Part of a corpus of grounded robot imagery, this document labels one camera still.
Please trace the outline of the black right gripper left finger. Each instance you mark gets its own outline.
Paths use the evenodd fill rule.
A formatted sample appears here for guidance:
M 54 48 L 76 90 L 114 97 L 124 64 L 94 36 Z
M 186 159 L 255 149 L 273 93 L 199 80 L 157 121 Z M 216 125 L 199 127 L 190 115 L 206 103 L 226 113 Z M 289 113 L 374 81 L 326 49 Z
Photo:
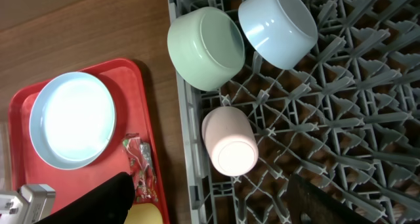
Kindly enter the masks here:
M 123 224 L 134 199 L 133 179 L 121 172 L 37 224 Z

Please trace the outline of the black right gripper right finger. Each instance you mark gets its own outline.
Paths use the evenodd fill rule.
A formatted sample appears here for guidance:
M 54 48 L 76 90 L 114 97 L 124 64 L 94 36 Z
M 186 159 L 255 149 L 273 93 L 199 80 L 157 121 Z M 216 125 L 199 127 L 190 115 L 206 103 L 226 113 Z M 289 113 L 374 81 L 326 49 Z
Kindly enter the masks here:
M 287 208 L 292 223 L 373 224 L 297 174 L 289 178 Z

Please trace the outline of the yellow plastic cup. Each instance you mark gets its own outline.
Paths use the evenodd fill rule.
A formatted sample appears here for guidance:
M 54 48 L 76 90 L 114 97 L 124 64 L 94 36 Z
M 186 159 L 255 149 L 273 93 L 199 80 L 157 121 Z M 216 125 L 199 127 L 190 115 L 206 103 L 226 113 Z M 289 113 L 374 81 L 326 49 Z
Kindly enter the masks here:
M 136 204 L 129 209 L 124 224 L 163 224 L 163 218 L 155 205 Z

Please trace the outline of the red candy wrapper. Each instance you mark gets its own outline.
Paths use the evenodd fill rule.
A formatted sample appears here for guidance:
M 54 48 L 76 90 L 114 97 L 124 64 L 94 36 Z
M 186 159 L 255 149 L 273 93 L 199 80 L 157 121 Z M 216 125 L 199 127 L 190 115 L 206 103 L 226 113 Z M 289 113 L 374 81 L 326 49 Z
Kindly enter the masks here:
M 135 188 L 135 204 L 158 203 L 157 177 L 152 161 L 152 149 L 138 133 L 126 134 L 122 141 L 128 157 Z

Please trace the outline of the light blue plate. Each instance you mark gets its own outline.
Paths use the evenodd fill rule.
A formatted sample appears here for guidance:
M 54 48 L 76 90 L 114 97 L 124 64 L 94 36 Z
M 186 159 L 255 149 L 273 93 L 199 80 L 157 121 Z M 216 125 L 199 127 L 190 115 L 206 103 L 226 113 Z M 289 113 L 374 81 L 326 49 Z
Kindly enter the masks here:
M 97 77 L 69 72 L 41 89 L 28 127 L 42 161 L 56 169 L 79 169 L 96 160 L 110 144 L 116 128 L 116 106 Z

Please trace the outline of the pink plastic cup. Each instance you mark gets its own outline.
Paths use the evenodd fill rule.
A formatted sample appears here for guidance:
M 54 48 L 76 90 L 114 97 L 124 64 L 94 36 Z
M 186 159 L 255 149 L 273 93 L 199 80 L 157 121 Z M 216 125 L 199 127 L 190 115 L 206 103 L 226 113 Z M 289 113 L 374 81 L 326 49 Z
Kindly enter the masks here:
M 238 108 L 221 106 L 203 119 L 201 135 L 211 163 L 221 174 L 235 177 L 252 170 L 259 150 L 247 116 Z

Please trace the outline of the light blue bowl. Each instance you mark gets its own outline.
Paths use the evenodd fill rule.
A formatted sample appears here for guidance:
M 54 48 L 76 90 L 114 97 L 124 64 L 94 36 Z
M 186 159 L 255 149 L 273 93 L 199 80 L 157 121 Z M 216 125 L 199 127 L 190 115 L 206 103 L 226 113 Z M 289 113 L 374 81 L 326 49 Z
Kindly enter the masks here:
M 318 41 L 318 29 L 301 0 L 245 0 L 240 26 L 253 48 L 271 65 L 290 70 Z

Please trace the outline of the mint green bowl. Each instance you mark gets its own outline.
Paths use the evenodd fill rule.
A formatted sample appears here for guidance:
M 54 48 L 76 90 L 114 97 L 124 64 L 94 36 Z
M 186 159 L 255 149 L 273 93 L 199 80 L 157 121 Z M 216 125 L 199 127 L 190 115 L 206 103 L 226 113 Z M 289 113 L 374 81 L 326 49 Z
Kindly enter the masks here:
M 167 47 L 178 74 L 202 91 L 218 89 L 245 64 L 239 28 L 215 7 L 203 7 L 176 18 L 168 31 Z

